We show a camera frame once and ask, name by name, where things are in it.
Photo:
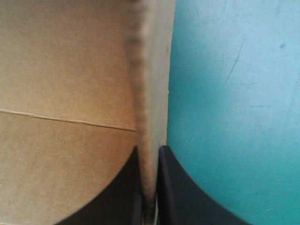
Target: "scratch mark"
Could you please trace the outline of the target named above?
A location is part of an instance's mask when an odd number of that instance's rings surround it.
[[[223,16],[222,16],[222,20],[226,20],[227,10],[228,10],[228,2],[229,2],[229,0],[226,1],[226,5],[225,5],[224,13],[223,13]]]
[[[191,141],[193,140],[193,138],[195,137],[195,135],[191,136],[191,138],[189,139],[189,141],[187,142],[186,148],[188,148],[189,144],[191,143]]]
[[[234,68],[235,68],[236,64],[238,63],[238,61],[239,61],[239,59],[240,59],[240,52],[242,51],[242,48],[243,48],[244,43],[245,43],[245,38],[243,39],[242,44],[240,45],[240,49],[239,49],[238,55],[237,55],[236,58],[235,58],[234,64],[233,64],[233,66],[232,66],[232,69],[231,69],[231,71],[230,71],[230,73],[229,73],[229,75],[228,75],[228,77],[227,77],[227,79],[226,79],[226,81],[225,81],[225,84],[224,84],[224,87],[223,87],[222,90],[224,90],[224,88],[225,88],[225,86],[226,86],[228,80],[229,80],[230,77],[231,77],[231,74],[232,74],[233,71],[234,71]]]
[[[250,105],[250,108],[272,108],[272,106],[269,105]]]
[[[250,87],[252,87],[253,85],[256,85],[256,84],[258,84],[258,82],[251,82],[247,85],[247,88],[250,88]]]
[[[282,6],[282,2],[279,0],[277,7],[276,7],[276,11],[275,11],[275,17],[278,18],[279,14],[280,14],[280,10],[281,10],[281,6]]]
[[[197,10],[197,14],[198,14],[198,16],[199,16],[199,18],[200,18],[200,22],[201,22],[201,24],[202,24],[202,26],[203,26],[202,14],[201,14],[201,12],[199,11],[199,9],[198,9],[198,7],[197,7],[197,4],[196,4],[196,3],[195,3],[195,8],[196,8],[196,10]]]
[[[287,112],[285,114],[285,123],[284,123],[284,129],[287,129],[288,126],[288,122],[289,122],[289,118],[291,117],[291,113],[294,110],[294,105],[295,105],[295,96],[297,95],[298,89],[299,89],[299,85],[300,85],[300,73],[298,73],[295,85],[294,85],[294,89],[292,91],[292,96],[290,98],[290,104],[289,107],[287,109]]]

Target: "black plastic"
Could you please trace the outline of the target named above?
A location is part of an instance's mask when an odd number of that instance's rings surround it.
[[[56,225],[141,225],[142,215],[140,174],[135,147],[118,175],[99,195]]]
[[[249,225],[204,193],[169,146],[159,150],[157,194],[160,225]]]

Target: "dark stain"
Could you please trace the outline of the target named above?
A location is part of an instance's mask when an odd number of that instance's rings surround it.
[[[284,49],[284,48],[285,48],[285,43],[282,43],[282,44],[280,45],[280,48],[281,48],[281,49]]]

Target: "teal wall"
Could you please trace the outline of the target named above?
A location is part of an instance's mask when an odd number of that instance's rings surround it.
[[[254,225],[300,225],[300,0],[177,0],[168,144]]]

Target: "cardboard box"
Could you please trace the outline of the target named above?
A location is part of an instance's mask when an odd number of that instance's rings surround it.
[[[155,204],[174,1],[0,2],[0,224],[54,224],[138,144]]]

